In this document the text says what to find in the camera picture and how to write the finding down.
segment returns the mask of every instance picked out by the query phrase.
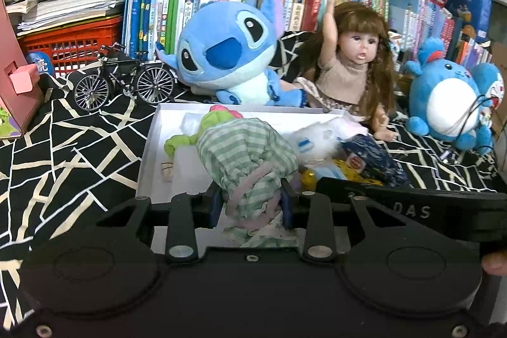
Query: beige knit top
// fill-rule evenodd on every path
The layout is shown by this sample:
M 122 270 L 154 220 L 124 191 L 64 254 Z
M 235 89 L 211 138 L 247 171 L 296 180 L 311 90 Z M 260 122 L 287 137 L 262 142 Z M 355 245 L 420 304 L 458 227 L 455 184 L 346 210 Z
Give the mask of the beige knit top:
M 343 65 L 336 57 L 324 65 L 319 60 L 318 64 L 322 72 L 315 83 L 317 88 L 335 101 L 357 105 L 366 88 L 368 64 L 349 61 Z

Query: doll's hair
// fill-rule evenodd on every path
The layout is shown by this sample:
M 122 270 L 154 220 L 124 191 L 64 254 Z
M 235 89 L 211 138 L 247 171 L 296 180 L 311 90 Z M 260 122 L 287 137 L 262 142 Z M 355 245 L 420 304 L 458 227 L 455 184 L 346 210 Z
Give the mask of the doll's hair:
M 385 20 L 373 9 L 359 2 L 344 2 L 335 7 L 338 38 L 348 32 L 377 35 L 377 55 L 368 64 L 367 84 L 359 102 L 359 113 L 373 116 L 377 105 L 382 104 L 389 113 L 395 108 L 394 68 L 389 47 L 388 28 Z M 315 82 L 321 73 L 318 65 L 323 45 L 322 27 L 319 27 L 298 49 L 300 76 Z

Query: green striped cloth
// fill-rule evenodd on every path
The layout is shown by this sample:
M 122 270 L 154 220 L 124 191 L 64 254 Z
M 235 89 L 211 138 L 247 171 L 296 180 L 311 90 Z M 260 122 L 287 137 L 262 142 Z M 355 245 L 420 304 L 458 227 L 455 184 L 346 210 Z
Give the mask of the green striped cloth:
M 208 128 L 197 141 L 197 152 L 210 177 L 224 190 L 226 200 L 242 178 L 265 162 L 273 164 L 271 172 L 257 181 L 240 200 L 235 217 L 238 220 L 258 218 L 265 211 L 268 200 L 280 191 L 281 179 L 290 179 L 298 170 L 296 154 L 290 144 L 270 124 L 257 118 L 234 119 Z M 273 231 L 261 229 L 258 232 L 263 236 L 256 237 L 254 245 L 250 242 L 246 246 L 295 245 L 296 238 L 287 236 L 281 227 L 280 214 L 273 221 L 277 222 L 277 228 Z M 256 233 L 237 227 L 228 228 L 226 232 L 230 238 L 244 243 Z

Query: doll's bangs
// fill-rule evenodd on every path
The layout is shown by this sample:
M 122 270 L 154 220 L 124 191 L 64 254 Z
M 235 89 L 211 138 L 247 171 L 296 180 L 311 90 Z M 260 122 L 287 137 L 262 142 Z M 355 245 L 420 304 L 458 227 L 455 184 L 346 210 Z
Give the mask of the doll's bangs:
M 354 10 L 347 13 L 339 22 L 338 33 L 354 32 L 386 36 L 384 20 L 371 9 Z

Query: dark blue patterned cloth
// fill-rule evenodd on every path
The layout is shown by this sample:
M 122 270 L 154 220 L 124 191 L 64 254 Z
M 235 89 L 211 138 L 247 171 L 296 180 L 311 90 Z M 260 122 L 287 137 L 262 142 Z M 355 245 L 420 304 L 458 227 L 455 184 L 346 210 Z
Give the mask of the dark blue patterned cloth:
M 405 171 L 371 136 L 356 135 L 342 144 L 347 163 L 363 178 L 377 179 L 387 186 L 412 187 Z

